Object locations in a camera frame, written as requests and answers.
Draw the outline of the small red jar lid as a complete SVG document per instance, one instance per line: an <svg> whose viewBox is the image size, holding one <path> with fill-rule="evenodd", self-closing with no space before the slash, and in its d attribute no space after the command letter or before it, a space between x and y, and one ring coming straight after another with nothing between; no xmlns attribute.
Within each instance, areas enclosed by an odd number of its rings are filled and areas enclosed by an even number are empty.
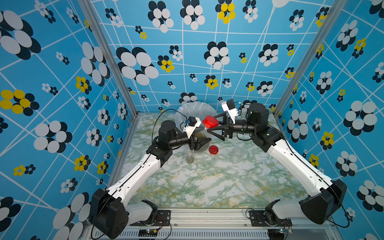
<svg viewBox="0 0 384 240"><path fill-rule="evenodd" d="M217 146L210 146L209 147L209 153L211 155L216 155L219 152L219 148Z"/></svg>

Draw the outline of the clear jar large red lid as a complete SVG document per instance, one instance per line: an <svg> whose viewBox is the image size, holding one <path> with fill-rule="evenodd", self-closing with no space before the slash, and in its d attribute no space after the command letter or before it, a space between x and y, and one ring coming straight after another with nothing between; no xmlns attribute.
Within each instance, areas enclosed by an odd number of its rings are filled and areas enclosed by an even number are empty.
<svg viewBox="0 0 384 240"><path fill-rule="evenodd" d="M204 128L196 128L194 131L196 138L210 138L210 135L208 134L207 130Z"/></svg>

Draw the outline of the clear jar of mung beans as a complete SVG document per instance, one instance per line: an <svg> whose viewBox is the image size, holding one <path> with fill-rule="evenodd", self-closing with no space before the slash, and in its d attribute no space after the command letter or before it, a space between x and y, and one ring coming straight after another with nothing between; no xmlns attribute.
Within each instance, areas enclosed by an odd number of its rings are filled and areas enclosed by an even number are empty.
<svg viewBox="0 0 384 240"><path fill-rule="evenodd" d="M244 148L242 146L235 146L231 152L230 160L233 164L239 163L244 156Z"/></svg>

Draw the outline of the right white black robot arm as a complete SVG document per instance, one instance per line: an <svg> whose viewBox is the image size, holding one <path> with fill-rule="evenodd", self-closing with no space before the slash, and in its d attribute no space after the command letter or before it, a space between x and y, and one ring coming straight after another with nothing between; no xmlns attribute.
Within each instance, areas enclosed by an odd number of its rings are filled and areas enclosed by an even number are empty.
<svg viewBox="0 0 384 240"><path fill-rule="evenodd" d="M321 225L343 207L347 185L334 181L316 169L284 138L283 134L269 125L269 111L259 103L252 103L244 120L237 120L238 110L233 100L222 103L223 113L203 120L207 132L222 141L234 134L248 134L251 141L265 153L278 160L303 186L307 197L295 200L275 200L265 208L265 221L275 226L279 221L307 218Z"/></svg>

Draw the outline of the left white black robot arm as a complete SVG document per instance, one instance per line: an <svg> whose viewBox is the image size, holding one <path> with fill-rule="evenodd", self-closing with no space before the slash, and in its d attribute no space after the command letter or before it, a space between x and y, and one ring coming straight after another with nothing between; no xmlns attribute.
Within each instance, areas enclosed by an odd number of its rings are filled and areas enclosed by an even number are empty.
<svg viewBox="0 0 384 240"><path fill-rule="evenodd" d="M150 201L136 205L129 202L145 181L158 171L172 156L173 151L187 145L191 151L201 149L210 138L197 138L194 134L202 121L189 117L180 131L174 121L164 121L159 134L151 142L139 163L122 179L106 190L98 189L92 196L89 221L109 239L116 239L127 225L154 222L157 206Z"/></svg>

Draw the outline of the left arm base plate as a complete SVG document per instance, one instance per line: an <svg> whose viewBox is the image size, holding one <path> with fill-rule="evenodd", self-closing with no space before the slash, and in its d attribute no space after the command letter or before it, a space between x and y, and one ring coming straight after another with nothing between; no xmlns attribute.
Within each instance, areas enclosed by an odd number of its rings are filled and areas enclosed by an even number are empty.
<svg viewBox="0 0 384 240"><path fill-rule="evenodd" d="M170 225L169 221L171 220L171 210L157 210L156 214L151 214L149 219L146 221L139 221L133 224L130 224L130 226L135 227L168 227Z"/></svg>

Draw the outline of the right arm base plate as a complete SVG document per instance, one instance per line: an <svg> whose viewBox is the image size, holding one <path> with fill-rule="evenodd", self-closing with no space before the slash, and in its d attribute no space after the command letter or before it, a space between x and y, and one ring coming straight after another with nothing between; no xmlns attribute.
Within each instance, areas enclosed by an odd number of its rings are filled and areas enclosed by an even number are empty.
<svg viewBox="0 0 384 240"><path fill-rule="evenodd" d="M292 226L290 219L279 219L266 211L247 209L245 215L253 227L282 227L284 229Z"/></svg>

